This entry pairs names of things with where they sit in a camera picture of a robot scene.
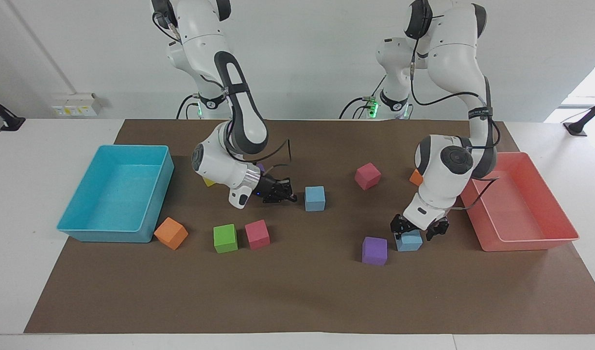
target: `pink plastic bin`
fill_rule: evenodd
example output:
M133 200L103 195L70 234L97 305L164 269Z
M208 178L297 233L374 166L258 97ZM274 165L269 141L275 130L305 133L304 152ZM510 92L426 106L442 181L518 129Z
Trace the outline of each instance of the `pink plastic bin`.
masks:
M483 250L543 250L579 238L526 153L498 153L497 166L486 176L490 177L500 179L468 210ZM461 193L464 206L488 184L468 182Z

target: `white robotic arm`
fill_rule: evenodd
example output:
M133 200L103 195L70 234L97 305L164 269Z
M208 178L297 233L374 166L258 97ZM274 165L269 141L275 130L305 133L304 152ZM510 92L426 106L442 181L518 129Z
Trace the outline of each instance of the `white robotic arm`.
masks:
M290 180L262 175L243 155L260 153L268 133L246 78L226 44L220 21L231 13L229 0L152 0L153 19L175 33L168 57L196 82L203 115L229 117L198 144L191 158L196 173L230 188L229 202L244 208L252 192L265 202L297 201Z
M378 97L384 105L380 111L402 110L413 94L414 70L427 69L449 97L464 101L470 118L470 138L430 135L420 142L415 165L424 181L403 215L391 223L395 233L428 230L430 240L446 232L446 215L470 178L485 177L495 166L489 84L476 62L486 13L475 4L416 0L408 8L407 21L408 38L386 39L377 51L388 74Z

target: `black mount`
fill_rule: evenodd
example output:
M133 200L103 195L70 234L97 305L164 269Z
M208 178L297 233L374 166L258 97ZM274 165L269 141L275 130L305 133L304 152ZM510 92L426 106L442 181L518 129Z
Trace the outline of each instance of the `black mount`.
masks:
M8 110L8 108L0 104L0 117L4 120L4 126L0 128L0 131L17 131L26 118L17 117L15 113Z
M595 117L595 106L591 107L589 113L586 113L581 120L577 122L564 122L563 126L569 131L571 136L574 137L585 137L586 133L583 131L586 123L590 122Z
M257 196L262 197L263 203L297 202L297 196L293 194L289 177L276 180L271 175L265 175L260 178L254 192Z

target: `white wall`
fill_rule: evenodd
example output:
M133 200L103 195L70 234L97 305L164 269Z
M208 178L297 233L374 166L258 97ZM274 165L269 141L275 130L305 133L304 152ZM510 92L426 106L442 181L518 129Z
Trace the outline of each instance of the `white wall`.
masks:
M49 95L67 88L10 22L6 1L74 88L101 98L103 118L173 118L195 91L167 61L169 40L151 23L146 0L0 0L0 73L18 78L0 86L0 99L22 115L49 117ZM375 48L403 35L409 2L232 0L224 31L265 118L336 118L381 79ZM595 0L480 3L488 26L477 58L490 78L495 117L544 120L595 66ZM416 86L422 100L444 94L423 72ZM22 90L34 97L20 98ZM414 117L465 119L466 110L450 100L417 108Z

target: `electrical outlet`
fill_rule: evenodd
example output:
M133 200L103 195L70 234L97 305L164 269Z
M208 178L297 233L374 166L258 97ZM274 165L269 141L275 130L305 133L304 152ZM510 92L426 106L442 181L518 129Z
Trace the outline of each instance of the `electrical outlet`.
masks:
M93 93L76 93L75 95L54 95L51 107L59 117L96 117L101 110Z

